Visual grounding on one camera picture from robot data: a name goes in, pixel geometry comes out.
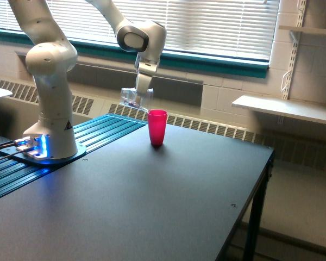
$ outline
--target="clear plastic cup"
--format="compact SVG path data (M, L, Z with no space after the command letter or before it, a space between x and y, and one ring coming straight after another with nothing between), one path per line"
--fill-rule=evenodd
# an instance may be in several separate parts
M153 146L161 146L167 124L167 112L165 110L150 110L147 119L151 144Z

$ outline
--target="window sill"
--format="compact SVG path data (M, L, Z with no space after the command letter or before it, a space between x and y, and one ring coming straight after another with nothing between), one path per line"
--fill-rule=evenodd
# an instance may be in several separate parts
M95 55L102 58L116 58L135 61L136 54L121 50L112 44L69 38L79 54ZM0 41L31 45L32 42L21 32L0 29ZM232 58L191 55L179 52L164 51L161 66L169 69L189 69L203 72L228 73L256 78L266 78L268 62L240 60Z

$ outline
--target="blue led light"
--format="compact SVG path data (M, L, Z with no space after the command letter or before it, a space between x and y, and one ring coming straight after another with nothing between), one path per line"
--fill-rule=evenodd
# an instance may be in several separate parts
M41 136L41 147L42 147L42 153L44 157L47 157L47 141L46 137L44 135Z

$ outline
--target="table leg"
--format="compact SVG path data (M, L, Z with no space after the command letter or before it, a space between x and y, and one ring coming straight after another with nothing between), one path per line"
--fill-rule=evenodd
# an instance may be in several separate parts
M244 248L243 261L252 261L256 248L257 234L259 232L262 210L265 203L267 183L270 176L271 163L268 163L265 169L265 177L255 193L253 198L251 214L248 226L248 233Z

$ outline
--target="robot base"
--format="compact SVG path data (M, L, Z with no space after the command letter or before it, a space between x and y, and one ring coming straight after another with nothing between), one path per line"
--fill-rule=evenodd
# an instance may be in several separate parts
M11 159L15 159L17 161L32 164L32 165L39 165L39 166L57 166L57 165L66 165L70 162L73 162L82 156L86 155L86 147L82 145L79 142L76 142L77 146L77 153L74 156L65 158L65 159L46 159L46 160L36 160L32 157L26 156L24 153L20 153L17 155L13 155ZM17 149L15 146L3 148L0 150L1 156L7 156L11 155L13 153L17 152Z

